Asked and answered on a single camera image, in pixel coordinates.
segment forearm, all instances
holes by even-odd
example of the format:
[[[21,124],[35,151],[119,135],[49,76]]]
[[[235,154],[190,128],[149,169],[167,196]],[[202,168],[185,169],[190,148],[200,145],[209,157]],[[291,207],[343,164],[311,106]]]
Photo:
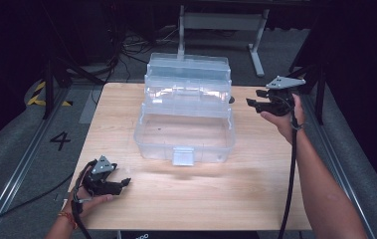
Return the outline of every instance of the forearm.
[[[69,239],[71,238],[73,230],[73,225],[70,223],[68,218],[60,216],[55,221],[45,239]]]
[[[317,238],[366,238],[355,208],[303,130],[297,134],[296,160],[305,211]]]

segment container latch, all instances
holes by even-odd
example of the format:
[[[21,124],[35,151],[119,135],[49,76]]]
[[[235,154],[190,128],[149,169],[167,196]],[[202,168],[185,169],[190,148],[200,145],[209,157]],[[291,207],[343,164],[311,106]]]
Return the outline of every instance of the container latch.
[[[176,166],[193,166],[194,148],[186,146],[174,147],[172,163]]]

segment wrist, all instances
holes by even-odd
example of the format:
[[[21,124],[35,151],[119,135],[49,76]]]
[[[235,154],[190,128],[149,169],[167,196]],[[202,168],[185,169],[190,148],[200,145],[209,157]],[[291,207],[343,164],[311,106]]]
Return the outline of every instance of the wrist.
[[[76,230],[79,226],[74,219],[73,213],[67,211],[60,211],[58,213],[58,219],[66,221],[67,224],[73,229]]]

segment number 4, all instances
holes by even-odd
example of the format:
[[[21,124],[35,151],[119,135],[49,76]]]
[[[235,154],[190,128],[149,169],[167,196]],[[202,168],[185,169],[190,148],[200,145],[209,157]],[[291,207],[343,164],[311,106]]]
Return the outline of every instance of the number 4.
[[[59,135],[57,135],[57,136],[55,136],[55,137],[53,137],[51,139],[51,142],[60,142],[61,143],[59,145],[58,151],[61,151],[61,149],[64,146],[65,142],[70,142],[71,141],[70,139],[67,139],[67,135],[68,135],[68,133],[63,131]]]

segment black cable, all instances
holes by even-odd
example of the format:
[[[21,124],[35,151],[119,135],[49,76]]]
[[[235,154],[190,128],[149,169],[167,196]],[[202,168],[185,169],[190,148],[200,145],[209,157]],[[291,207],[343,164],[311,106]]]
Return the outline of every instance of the black cable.
[[[126,62],[123,61],[120,57],[119,57],[119,59],[120,59],[120,61],[123,63],[123,65],[126,68],[126,73],[128,74],[128,76],[126,77],[126,81],[125,82],[128,83],[129,78],[131,78],[131,73],[128,70],[128,65],[126,64]]]
[[[105,82],[102,81],[101,79],[93,76],[92,74],[90,74],[89,72],[87,72],[86,70],[84,70],[83,68],[80,68],[79,66],[76,66],[70,62],[67,62],[65,61],[64,59],[61,59],[59,57],[57,57],[56,59],[58,62],[62,63],[63,65],[67,66],[68,68],[70,68],[71,70],[75,71],[76,73],[78,73],[79,75],[81,76],[84,76],[85,78],[87,78],[88,80],[92,81],[93,83],[97,84],[97,85],[104,85]]]
[[[71,201],[71,207],[73,210],[74,220],[79,225],[80,230],[83,232],[83,234],[86,236],[87,239],[92,239],[92,236],[90,235],[89,231],[86,229],[86,226],[83,224],[83,221],[80,218],[80,213],[83,212],[83,202],[79,199],[79,197],[77,196],[77,193],[80,190],[81,183],[82,183],[84,175],[86,174],[86,171],[89,169],[90,166],[95,165],[95,163],[96,163],[96,160],[89,162],[84,167],[84,169],[80,172],[79,177],[76,180],[76,185],[74,186],[74,189],[73,189],[73,200]]]
[[[43,3],[42,0],[40,0],[40,4],[42,5],[42,8],[43,8],[43,10],[45,11],[45,14],[46,14],[46,16],[47,16],[48,19],[49,19],[49,22],[51,23],[52,28],[54,29],[55,33],[57,34],[57,36],[58,36],[58,38],[59,38],[59,40],[60,40],[62,46],[64,47],[65,52],[66,52],[67,55],[68,55],[68,57],[70,57],[71,61],[73,61],[73,62],[77,65],[78,63],[77,63],[76,60],[73,58],[73,55],[70,53],[70,51],[69,51],[69,49],[68,49],[68,47],[67,47],[67,44],[65,44],[65,41],[64,41],[64,39],[62,38],[61,34],[59,34],[58,28],[56,27],[56,25],[55,25],[53,19],[51,18],[51,15],[49,14],[49,12],[48,12],[48,10],[46,9],[46,6],[45,6],[45,4]]]
[[[94,76],[102,75],[102,74],[105,74],[107,72],[110,72],[110,69],[113,68],[113,67],[114,66],[107,66],[106,68],[90,72],[90,74],[92,74]],[[77,74],[77,73],[70,73],[70,72],[68,72],[68,75],[70,75],[70,77],[72,77],[72,78],[83,78],[82,75]]]
[[[73,173],[71,173],[67,178],[65,178],[62,182],[60,182],[58,185],[56,185],[54,188],[50,189],[49,191],[44,192],[44,193],[42,193],[42,194],[40,194],[40,195],[38,195],[38,196],[36,196],[36,197],[33,197],[32,199],[30,199],[30,200],[28,200],[28,201],[26,201],[26,202],[23,202],[23,203],[21,203],[20,205],[17,205],[17,206],[15,206],[15,207],[13,207],[13,208],[11,208],[11,209],[9,209],[9,210],[7,210],[7,211],[1,213],[1,214],[0,214],[0,218],[2,218],[2,217],[4,217],[4,216],[6,216],[6,215],[8,215],[8,214],[10,214],[10,213],[12,213],[12,212],[14,212],[15,210],[17,210],[17,209],[20,208],[20,207],[23,207],[23,206],[26,206],[26,205],[28,205],[28,204],[30,204],[30,203],[32,203],[32,202],[35,202],[35,201],[39,200],[40,198],[42,198],[42,197],[48,195],[49,193],[55,191],[55,190],[58,189],[60,186],[62,186],[66,181],[68,181],[72,176],[73,176]]]
[[[281,230],[279,231],[278,239],[283,238],[284,230],[286,228],[287,218],[289,216],[290,202],[292,199],[292,192],[293,192],[294,170],[295,170],[295,163],[296,163],[296,134],[297,134],[298,129],[300,128],[298,127],[297,119],[294,115],[294,109],[292,109],[290,113],[291,113],[291,123],[292,123],[292,150],[291,150],[291,158],[290,158],[289,185],[287,189],[287,198],[286,198],[286,205],[284,207],[282,226],[281,226]]]
[[[143,60],[138,59],[138,58],[135,58],[135,57],[132,57],[132,56],[126,54],[126,53],[123,53],[123,52],[122,52],[122,54],[125,55],[126,57],[128,57],[128,58],[132,58],[133,60],[136,60],[136,61],[138,61],[138,62],[141,62],[141,63],[144,63],[144,64],[148,64],[148,62],[143,61]]]
[[[113,73],[114,73],[114,67],[109,69],[107,77],[104,80],[105,84],[108,82],[108,80],[110,79],[111,74],[113,74]],[[91,95],[92,95],[92,101],[95,103],[95,105],[97,105],[98,104],[98,99],[100,99],[100,96],[98,96],[97,101],[94,99],[93,93],[94,93],[95,86],[96,86],[96,84],[93,84]]]

